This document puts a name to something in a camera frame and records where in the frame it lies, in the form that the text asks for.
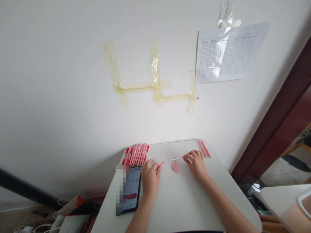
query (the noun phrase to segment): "left hand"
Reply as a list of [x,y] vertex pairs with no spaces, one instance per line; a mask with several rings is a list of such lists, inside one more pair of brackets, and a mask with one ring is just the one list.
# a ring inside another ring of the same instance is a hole
[[152,202],[154,202],[156,199],[161,173],[161,167],[159,167],[159,169],[156,171],[157,166],[159,166],[158,163],[153,163],[152,167],[150,167],[150,164],[153,161],[154,160],[146,161],[140,171],[140,175],[143,181],[143,197],[146,197]]

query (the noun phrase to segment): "doorframe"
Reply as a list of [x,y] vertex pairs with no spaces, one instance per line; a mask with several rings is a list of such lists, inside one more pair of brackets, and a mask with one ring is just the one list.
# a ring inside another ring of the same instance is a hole
[[310,85],[311,38],[304,46],[281,90],[234,168],[232,177],[236,183],[253,183],[258,180],[308,125],[311,119],[311,107],[309,110],[304,109],[298,103],[310,102]]

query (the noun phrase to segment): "right hand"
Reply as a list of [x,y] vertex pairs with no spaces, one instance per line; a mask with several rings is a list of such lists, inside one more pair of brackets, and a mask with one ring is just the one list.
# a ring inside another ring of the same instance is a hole
[[204,156],[201,151],[192,150],[188,154],[185,154],[183,159],[188,164],[188,167],[193,176],[200,183],[209,178],[203,162]]

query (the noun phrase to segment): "printed table form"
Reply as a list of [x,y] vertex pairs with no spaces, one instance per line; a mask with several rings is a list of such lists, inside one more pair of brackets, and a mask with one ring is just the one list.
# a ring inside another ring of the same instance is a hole
[[241,79],[251,75],[270,23],[200,31],[196,83]]

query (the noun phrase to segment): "pink marker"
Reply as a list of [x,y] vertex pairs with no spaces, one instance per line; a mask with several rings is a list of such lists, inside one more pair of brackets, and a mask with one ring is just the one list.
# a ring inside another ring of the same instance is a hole
[[207,158],[207,155],[206,155],[206,153],[205,153],[204,147],[202,146],[202,143],[201,143],[200,139],[199,139],[199,143],[200,143],[200,146],[201,146],[202,151],[203,151],[203,153],[204,153],[204,156]]
[[145,156],[146,148],[147,148],[147,144],[144,143],[143,144],[143,148],[142,148],[142,152],[141,152],[139,160],[138,160],[138,165],[141,165],[143,163],[143,159],[144,159],[144,156]]
[[139,158],[140,153],[141,153],[141,151],[142,151],[142,146],[143,146],[142,144],[139,144],[139,145],[138,145],[138,149],[137,149],[137,153],[136,153],[136,158],[135,158],[135,162],[134,162],[134,167],[137,166],[138,158]]
[[139,158],[138,158],[138,161],[137,161],[137,166],[141,165],[141,161],[142,161],[142,157],[144,155],[144,149],[146,148],[146,144],[144,143],[142,145],[142,150],[140,151],[140,154],[139,154]]
[[136,150],[136,155],[135,155],[135,160],[134,160],[134,167],[136,167],[136,165],[137,165],[137,159],[138,159],[138,156],[139,156],[141,149],[142,149],[142,144],[138,144],[137,150]]
[[123,160],[123,162],[122,162],[122,165],[124,165],[125,160],[127,160],[127,153],[129,152],[129,149],[130,149],[130,148],[127,148],[126,151],[125,151],[125,156],[124,156],[124,160]]
[[203,140],[201,140],[203,146],[204,146],[204,149],[206,150],[206,153],[208,154],[208,157],[212,158],[210,153],[208,152],[207,148],[206,148],[206,145],[204,144]]
[[[147,146],[147,152],[148,152],[148,150],[149,150],[149,145]],[[146,152],[146,153],[147,153],[147,152]],[[146,162],[146,158],[147,158],[147,155],[145,155],[144,162]]]
[[174,160],[174,162],[175,162],[175,172],[177,172],[177,161]]
[[163,161],[157,168],[155,171],[157,171],[159,169],[159,167],[162,167],[162,165],[164,164],[165,161]]
[[132,153],[133,153],[133,147],[131,148],[131,152],[130,152],[130,154],[129,154],[129,159],[127,160],[127,165],[129,165],[130,164],[130,160],[131,160],[131,157],[132,157]]
[[130,162],[131,165],[133,165],[133,163],[135,161],[135,155],[136,155],[136,152],[137,152],[137,146],[138,146],[138,144],[134,145],[133,155],[131,157],[131,162]]
[[141,160],[140,164],[143,164],[143,163],[144,163],[144,159],[145,159],[146,153],[147,153],[147,147],[148,147],[148,144],[146,143],[146,144],[145,144],[145,149],[144,149],[144,154],[143,154],[143,156],[142,156],[142,160]]

